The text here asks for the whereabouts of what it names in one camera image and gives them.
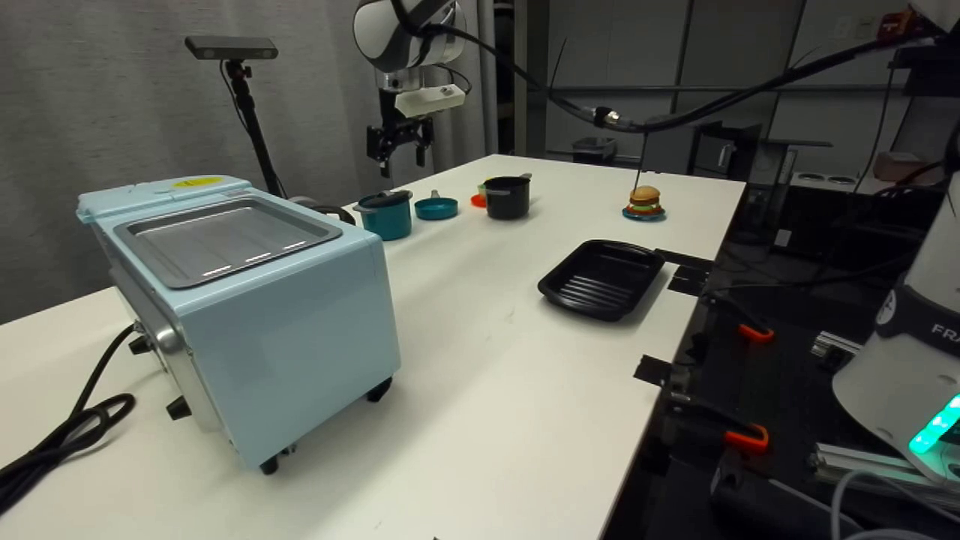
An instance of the light blue toaster oven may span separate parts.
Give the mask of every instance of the light blue toaster oven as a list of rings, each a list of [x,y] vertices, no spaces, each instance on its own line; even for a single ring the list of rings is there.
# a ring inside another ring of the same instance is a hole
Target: light blue toaster oven
[[[189,413],[245,467],[276,456],[399,368],[381,240],[238,178],[88,191],[110,275]]]

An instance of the camera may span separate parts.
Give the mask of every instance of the camera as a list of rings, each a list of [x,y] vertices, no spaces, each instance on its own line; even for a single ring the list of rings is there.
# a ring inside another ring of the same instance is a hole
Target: camera
[[[276,46],[267,37],[189,37],[186,47],[198,59],[273,59]]]

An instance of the black pot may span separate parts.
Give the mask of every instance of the black pot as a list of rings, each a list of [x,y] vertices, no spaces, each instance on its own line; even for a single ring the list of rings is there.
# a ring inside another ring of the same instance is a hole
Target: black pot
[[[482,194],[490,219],[521,219],[531,211],[531,178],[492,178]]]

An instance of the white table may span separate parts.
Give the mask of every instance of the white table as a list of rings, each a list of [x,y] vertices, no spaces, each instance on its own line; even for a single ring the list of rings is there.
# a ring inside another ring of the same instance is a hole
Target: white table
[[[531,217],[468,206],[481,179],[534,175]],[[645,318],[599,324],[536,293],[583,240],[715,257],[740,184],[645,175],[667,222],[626,222],[632,171],[490,155],[413,184],[462,202],[387,242],[401,368],[308,435],[276,476],[241,472],[218,435],[171,423],[159,364],[125,348],[97,397],[128,390],[114,441],[55,472],[0,518],[0,537],[597,537],[652,417],[641,354],[676,357],[695,301],[652,289]],[[67,417],[109,338],[128,324],[114,289],[0,326],[0,463]]]

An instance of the black tray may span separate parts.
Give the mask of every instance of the black tray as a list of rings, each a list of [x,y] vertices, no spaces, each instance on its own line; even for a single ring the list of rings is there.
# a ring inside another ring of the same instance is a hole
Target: black tray
[[[662,268],[662,257],[641,246],[588,240],[572,249],[536,289],[569,313],[618,322],[635,309]]]

